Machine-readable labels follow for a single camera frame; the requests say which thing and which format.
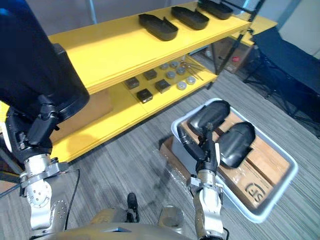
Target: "white plastic basket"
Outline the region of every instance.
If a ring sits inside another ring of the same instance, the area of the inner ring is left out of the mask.
[[[172,152],[174,155],[181,161],[181,163],[185,166],[185,168],[191,173],[196,174],[196,161],[189,155],[186,149],[180,142],[177,126],[188,119],[190,116],[198,112],[203,106],[206,106],[213,101],[221,100],[219,98],[212,98],[208,100],[206,103],[198,106],[194,110],[188,112],[183,117],[175,120],[171,125],[171,131],[175,136],[172,142]],[[236,111],[233,107],[230,108],[231,112],[236,114],[243,121],[248,121],[244,116],[242,116],[238,111]],[[285,190],[289,186],[292,179],[298,172],[297,162],[290,156],[285,150],[283,150],[278,144],[276,144],[272,139],[270,139],[266,134],[264,134],[259,128],[255,127],[255,133],[262,140],[268,143],[273,149],[275,149],[284,159],[289,162],[289,168],[281,178],[281,180],[273,186],[273,189],[268,194],[267,198],[258,206],[256,209],[249,209],[246,207],[240,199],[230,190],[230,188],[223,182],[222,178],[218,175],[216,177],[216,181],[219,184],[223,185],[223,192],[225,196],[230,200],[232,206],[235,206],[247,219],[249,219],[253,223],[262,223],[269,216],[271,210],[276,205],[277,201],[284,194]]]

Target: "wall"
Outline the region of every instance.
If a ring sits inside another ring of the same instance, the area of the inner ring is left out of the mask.
[[[86,0],[26,0],[47,35],[91,24]]]
[[[92,24],[87,0],[26,0],[47,35]],[[168,0],[93,0],[98,23],[164,8]]]
[[[286,11],[292,0],[266,0],[259,11],[259,15],[267,19],[278,22],[281,15]],[[257,5],[257,0],[247,0],[245,6],[253,10]]]
[[[316,54],[320,49],[320,0],[302,0],[280,34],[308,54]]]

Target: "black cable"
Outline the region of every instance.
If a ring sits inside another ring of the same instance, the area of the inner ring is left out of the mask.
[[[229,239],[229,235],[230,235],[229,230],[228,230],[228,229],[226,229],[225,227],[224,227],[223,229],[226,231],[226,237],[225,237],[225,240],[228,240],[228,239]]]
[[[72,194],[72,198],[71,198],[71,200],[70,200],[70,205],[69,205],[68,213],[66,214],[64,230],[67,230],[67,227],[68,227],[68,220],[69,220],[69,215],[70,215],[70,211],[71,211],[71,206],[72,206],[72,203],[73,203],[73,201],[74,201],[74,198],[75,198],[75,195],[76,195],[76,191],[77,191],[77,188],[78,188],[78,184],[79,184],[79,180],[80,180],[80,169],[77,169],[76,171],[78,171],[78,178],[77,178],[77,180],[76,180],[75,188],[74,188],[74,191],[73,191],[73,194]]]

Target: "shelf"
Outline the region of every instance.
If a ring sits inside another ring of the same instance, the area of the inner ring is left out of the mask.
[[[249,19],[249,14],[244,12],[241,13],[239,15],[237,15],[238,18],[243,19],[243,20],[247,20]],[[263,31],[266,31],[268,29],[271,29],[273,27],[275,27],[278,23],[275,21],[272,21],[266,17],[263,16],[255,16],[252,25],[250,26],[250,28],[253,29],[253,34],[259,34]],[[232,37],[233,39],[237,39],[239,37],[239,32],[236,32],[234,34],[232,34],[230,37]],[[244,45],[247,45],[248,47],[251,47],[252,45],[254,45],[255,43],[251,40],[252,35],[249,32],[246,32],[245,35],[243,36],[241,43]]]
[[[186,61],[199,64],[189,56]],[[176,83],[184,81],[190,75],[188,72],[182,76],[177,75],[175,80],[166,78],[165,80],[171,84],[171,88],[162,94],[159,93],[154,87],[155,82],[165,78],[166,72],[174,71],[174,69],[161,70],[158,67],[155,68],[158,73],[155,79],[148,81],[142,74],[136,76],[140,82],[140,86],[137,88],[129,90],[123,82],[111,86],[109,93],[113,110],[55,143],[51,156],[58,157],[61,162],[70,162],[216,79],[215,74],[203,66],[201,68],[203,70],[197,71],[197,75],[203,80],[197,79],[194,85],[187,85],[185,90],[179,90]],[[153,94],[153,99],[142,104],[137,99],[136,92],[144,88]]]
[[[197,2],[179,6],[194,10]],[[249,22],[234,16],[220,20],[200,12],[210,19],[202,30],[193,30],[174,18],[171,7],[148,12],[166,17],[179,28],[171,41],[161,41],[148,33],[139,25],[137,15],[58,33],[49,39],[66,49],[80,79],[93,94],[249,26]]]

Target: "black plastic tray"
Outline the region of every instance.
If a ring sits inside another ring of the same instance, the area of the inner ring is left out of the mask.
[[[181,22],[196,30],[204,29],[209,22],[209,18],[205,15],[185,7],[174,6],[171,8],[171,13]]]
[[[139,23],[157,38],[169,41],[177,36],[178,28],[169,22],[166,17],[160,18],[150,14],[140,14]]]
[[[227,5],[223,3],[215,3],[209,0],[200,0],[198,2],[198,6],[222,20],[230,18],[231,14],[233,13],[232,8],[228,7]]]

